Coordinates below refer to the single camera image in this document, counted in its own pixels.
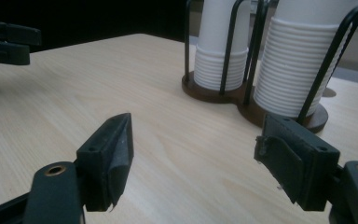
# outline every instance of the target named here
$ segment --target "stack of paper cups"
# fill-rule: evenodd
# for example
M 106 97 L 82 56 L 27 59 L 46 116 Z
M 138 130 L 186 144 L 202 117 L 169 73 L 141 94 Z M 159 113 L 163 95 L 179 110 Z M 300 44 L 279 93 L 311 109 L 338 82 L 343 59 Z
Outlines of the stack of paper cups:
M 203 88 L 218 91 L 222 80 L 228 26 L 236 0 L 205 0 L 199 43 L 196 51 L 194 80 Z M 235 24 L 226 90 L 235 90 L 243 80 L 248 53 L 250 0 L 241 3 Z
M 268 28 L 255 87 L 257 104 L 268 112 L 296 118 L 339 24 L 357 5 L 357 0 L 280 0 Z M 316 110 L 345 41 L 346 37 L 307 115 Z

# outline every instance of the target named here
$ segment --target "metal rod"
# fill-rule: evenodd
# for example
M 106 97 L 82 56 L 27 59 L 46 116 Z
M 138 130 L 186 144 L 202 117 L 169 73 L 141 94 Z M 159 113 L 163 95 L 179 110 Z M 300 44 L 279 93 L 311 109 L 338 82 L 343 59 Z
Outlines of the metal rod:
M 258 53 L 260 52 L 261 40 L 264 33 L 264 25 L 266 23 L 267 13 L 269 12 L 269 0 L 259 0 L 257 4 L 257 12 L 255 18 L 255 26 L 252 33 L 250 54 L 248 53 L 248 62 L 250 64 L 249 76 L 247 77 L 245 96 L 243 97 L 243 104 L 248 105 L 251 99 L 253 82 L 255 79 L 255 69 L 257 67 Z
M 185 81 L 190 80 L 190 7 L 191 0 L 186 2 L 186 14 L 185 14 Z
M 231 17 L 228 26 L 228 35 L 227 35 L 227 45 L 226 45 L 226 54 L 225 54 L 225 61 L 223 63 L 223 73 L 222 73 L 222 81 L 220 82 L 220 95 L 224 95 L 226 91 L 226 81 L 227 81 L 227 73 L 228 73 L 228 65 L 229 65 L 229 58 L 231 55 L 231 47 L 232 47 L 232 39 L 234 37 L 234 29 L 235 29 L 235 22 L 237 20 L 237 12 L 240 4 L 243 0 L 237 0 L 234 3 L 234 6 L 231 10 Z
M 339 48 L 339 45 L 344 38 L 344 35 L 347 33 L 348 28 L 350 27 L 351 23 L 358 18 L 358 7 L 355 7 L 353 10 L 351 10 L 348 15 L 344 18 L 344 20 L 341 22 L 341 24 L 338 27 L 338 30 L 333 38 L 333 41 L 330 45 L 330 48 L 328 49 L 324 61 L 322 62 L 322 65 L 319 69 L 319 72 L 313 81 L 313 84 L 310 88 L 310 92 L 307 96 L 307 99 L 305 103 L 303 104 L 303 107 L 298 115 L 297 123 L 303 124 L 304 120 L 307 116 L 307 113 L 310 109 L 310 105 L 312 104 L 313 99 L 315 98 L 315 95 L 317 91 L 319 90 L 319 87 L 322 84 L 322 81 L 324 79 L 324 76 L 326 75 L 326 72 L 330 66 L 330 63 L 333 61 L 333 58 Z

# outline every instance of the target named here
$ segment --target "dark background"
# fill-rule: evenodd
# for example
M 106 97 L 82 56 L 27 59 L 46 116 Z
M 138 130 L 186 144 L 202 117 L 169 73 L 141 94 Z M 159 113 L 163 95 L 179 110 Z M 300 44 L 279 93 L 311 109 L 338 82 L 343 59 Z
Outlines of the dark background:
M 54 49 L 121 35 L 184 40 L 186 0 L 0 0 L 0 21 L 41 30 Z

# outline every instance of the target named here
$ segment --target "light wood tabletop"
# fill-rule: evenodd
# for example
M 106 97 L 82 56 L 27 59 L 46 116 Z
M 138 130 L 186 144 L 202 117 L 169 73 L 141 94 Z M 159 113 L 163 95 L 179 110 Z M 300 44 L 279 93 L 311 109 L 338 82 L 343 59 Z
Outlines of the light wood tabletop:
M 108 118 L 131 112 L 135 157 L 112 212 L 87 223 L 328 223 L 291 204 L 254 159 L 261 129 L 235 105 L 203 103 L 181 88 L 184 44 L 128 35 L 0 64 L 0 204 L 28 192 L 34 173 L 76 150 Z M 194 67 L 194 48 L 190 67 Z M 358 161 L 358 84 L 332 78 L 318 135 Z

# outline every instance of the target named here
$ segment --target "wooden base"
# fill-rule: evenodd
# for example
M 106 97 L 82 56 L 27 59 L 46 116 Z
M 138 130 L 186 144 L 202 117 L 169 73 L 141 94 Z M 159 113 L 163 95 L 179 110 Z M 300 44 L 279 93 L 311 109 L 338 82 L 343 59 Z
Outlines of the wooden base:
M 219 91 L 212 91 L 199 86 L 194 81 L 194 72 L 191 72 L 188 80 L 186 80 L 186 76 L 182 78 L 182 89 L 189 96 L 204 102 L 214 104 L 235 104 L 240 113 L 247 120 L 259 127 L 263 126 L 264 117 L 268 113 L 268 111 L 261 108 L 253 99 L 254 88 L 252 88 L 250 103 L 248 105 L 242 103 L 246 90 L 246 82 L 242 83 L 236 90 L 226 91 L 224 95 L 220 95 Z M 318 105 L 315 112 L 306 118 L 304 127 L 313 133 L 318 133 L 324 128 L 327 120 L 327 111 L 322 105 Z

